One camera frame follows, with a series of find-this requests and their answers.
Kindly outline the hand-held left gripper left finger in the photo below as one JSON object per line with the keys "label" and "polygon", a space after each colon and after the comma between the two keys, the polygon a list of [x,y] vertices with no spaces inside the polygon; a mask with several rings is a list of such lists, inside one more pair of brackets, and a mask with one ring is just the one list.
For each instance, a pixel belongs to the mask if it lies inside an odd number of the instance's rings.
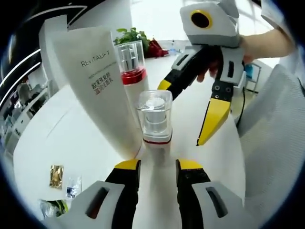
{"label": "hand-held left gripper left finger", "polygon": [[130,229],[138,203],[141,161],[117,164],[105,181],[96,181],[60,216],[61,229]]}

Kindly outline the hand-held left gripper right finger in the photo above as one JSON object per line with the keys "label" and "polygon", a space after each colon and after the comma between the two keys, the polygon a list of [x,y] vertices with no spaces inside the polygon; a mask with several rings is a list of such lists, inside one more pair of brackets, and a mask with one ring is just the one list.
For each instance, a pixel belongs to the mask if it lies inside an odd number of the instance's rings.
{"label": "hand-held left gripper right finger", "polygon": [[242,199],[222,183],[211,181],[199,163],[177,159],[176,184],[183,229],[250,228]]}

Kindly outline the person's right hand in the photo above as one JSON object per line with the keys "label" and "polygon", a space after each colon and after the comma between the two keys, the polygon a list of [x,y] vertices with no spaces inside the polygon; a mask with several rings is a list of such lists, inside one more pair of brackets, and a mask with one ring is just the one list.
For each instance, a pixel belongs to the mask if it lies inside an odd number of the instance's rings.
{"label": "person's right hand", "polygon": [[[244,49],[244,63],[250,63],[255,58],[255,35],[241,36],[240,46]],[[201,83],[205,79],[205,75],[209,72],[212,78],[215,78],[218,73],[218,67],[220,66],[220,59],[215,59],[209,63],[208,67],[204,68],[197,76],[197,82]]]}

